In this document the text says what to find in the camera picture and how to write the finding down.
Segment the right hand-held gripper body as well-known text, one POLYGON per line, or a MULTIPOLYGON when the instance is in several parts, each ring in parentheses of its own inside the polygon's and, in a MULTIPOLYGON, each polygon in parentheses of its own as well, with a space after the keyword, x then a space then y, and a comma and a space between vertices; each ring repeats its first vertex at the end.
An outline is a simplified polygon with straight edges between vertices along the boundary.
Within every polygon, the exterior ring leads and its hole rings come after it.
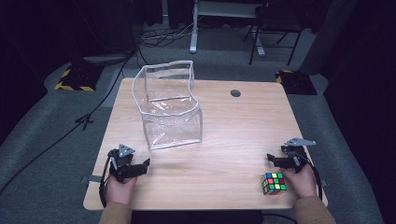
POLYGON ((307 155, 304 151, 305 146, 315 146, 317 143, 303 138, 293 137, 288 140, 281 151, 288 156, 292 163, 292 168, 296 173, 299 173, 302 168, 309 163, 307 155))

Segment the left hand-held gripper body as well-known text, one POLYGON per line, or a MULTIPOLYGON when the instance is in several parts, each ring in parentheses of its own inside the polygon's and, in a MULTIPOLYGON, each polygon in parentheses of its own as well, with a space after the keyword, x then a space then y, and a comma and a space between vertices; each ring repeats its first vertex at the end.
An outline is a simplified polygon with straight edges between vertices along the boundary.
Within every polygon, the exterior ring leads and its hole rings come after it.
POLYGON ((135 170, 131 164, 134 149, 119 144, 119 147, 110 150, 107 156, 110 158, 109 174, 119 182, 123 182, 125 178, 135 177, 135 170))

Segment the person's left hand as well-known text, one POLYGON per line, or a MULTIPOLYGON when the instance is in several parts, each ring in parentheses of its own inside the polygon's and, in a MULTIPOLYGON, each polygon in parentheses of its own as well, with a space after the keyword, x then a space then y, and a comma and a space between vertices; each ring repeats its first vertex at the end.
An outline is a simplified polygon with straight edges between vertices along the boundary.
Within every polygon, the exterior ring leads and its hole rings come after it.
POLYGON ((106 202, 129 205, 133 198, 136 181, 137 178, 133 177, 119 182, 114 176, 111 176, 106 182, 106 202))

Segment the person's right hand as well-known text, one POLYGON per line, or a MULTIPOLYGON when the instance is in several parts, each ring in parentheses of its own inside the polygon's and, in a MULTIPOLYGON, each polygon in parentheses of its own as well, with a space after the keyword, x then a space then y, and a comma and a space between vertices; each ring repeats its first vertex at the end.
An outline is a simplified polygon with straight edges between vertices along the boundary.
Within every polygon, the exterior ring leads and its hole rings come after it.
POLYGON ((314 171, 309 165, 305 165, 299 173, 293 173, 284 168, 280 168, 279 171, 289 180, 299 198, 318 195, 314 171))

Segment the colourful puzzle cube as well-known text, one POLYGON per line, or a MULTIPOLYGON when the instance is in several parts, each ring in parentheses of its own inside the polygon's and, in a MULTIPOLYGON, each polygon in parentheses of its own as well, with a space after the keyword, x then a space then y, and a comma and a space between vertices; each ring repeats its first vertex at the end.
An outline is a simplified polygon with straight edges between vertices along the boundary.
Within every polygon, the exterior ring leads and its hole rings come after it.
POLYGON ((261 186, 264 195, 277 195, 287 190, 281 173, 265 173, 261 178, 261 186))

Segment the clear plastic zipper bag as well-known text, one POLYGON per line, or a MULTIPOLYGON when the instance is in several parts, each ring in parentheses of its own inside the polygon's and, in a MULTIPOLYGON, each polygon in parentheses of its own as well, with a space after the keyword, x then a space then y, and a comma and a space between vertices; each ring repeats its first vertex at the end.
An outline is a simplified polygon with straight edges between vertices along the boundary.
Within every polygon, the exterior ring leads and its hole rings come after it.
POLYGON ((145 65, 137 73, 132 95, 150 150, 203 140, 203 113, 193 88, 192 61, 145 65))

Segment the black yellow striped base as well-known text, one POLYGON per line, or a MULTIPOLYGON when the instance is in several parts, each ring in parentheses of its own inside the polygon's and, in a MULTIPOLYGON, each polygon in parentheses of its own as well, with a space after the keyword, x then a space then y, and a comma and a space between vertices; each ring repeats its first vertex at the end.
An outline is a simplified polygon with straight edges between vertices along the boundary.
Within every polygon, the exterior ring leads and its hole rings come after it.
POLYGON ((103 70, 103 66, 76 67, 69 65, 56 84, 55 90, 96 91, 96 85, 103 70))
POLYGON ((286 94, 317 95, 317 91, 308 75, 299 71, 278 70, 276 81, 286 94))

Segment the black folding chair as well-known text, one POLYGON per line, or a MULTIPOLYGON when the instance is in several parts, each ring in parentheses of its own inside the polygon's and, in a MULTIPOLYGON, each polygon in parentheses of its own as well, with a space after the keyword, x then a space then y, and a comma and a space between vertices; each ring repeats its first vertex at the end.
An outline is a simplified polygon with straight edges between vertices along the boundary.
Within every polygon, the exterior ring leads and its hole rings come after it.
POLYGON ((264 1, 261 6, 254 10, 255 20, 249 26, 243 40, 252 35, 254 45, 250 52, 249 64, 252 64, 254 49, 257 47, 257 41, 260 34, 280 34, 275 48, 279 48, 279 43, 288 35, 296 34, 292 46, 284 46, 284 49, 291 49, 287 65, 290 65, 297 48, 301 34, 305 29, 303 15, 297 10, 292 2, 286 0, 268 0, 264 1))

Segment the white desk frame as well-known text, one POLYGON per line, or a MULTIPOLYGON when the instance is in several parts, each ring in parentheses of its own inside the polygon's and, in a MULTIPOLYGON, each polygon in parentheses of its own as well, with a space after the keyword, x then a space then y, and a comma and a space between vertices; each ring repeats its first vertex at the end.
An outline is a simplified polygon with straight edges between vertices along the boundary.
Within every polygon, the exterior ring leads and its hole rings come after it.
POLYGON ((200 16, 217 16, 217 17, 231 17, 231 18, 255 18, 255 8, 259 4, 250 3, 231 3, 207 0, 194 0, 192 12, 192 33, 190 53, 197 52, 198 41, 198 19, 200 16))

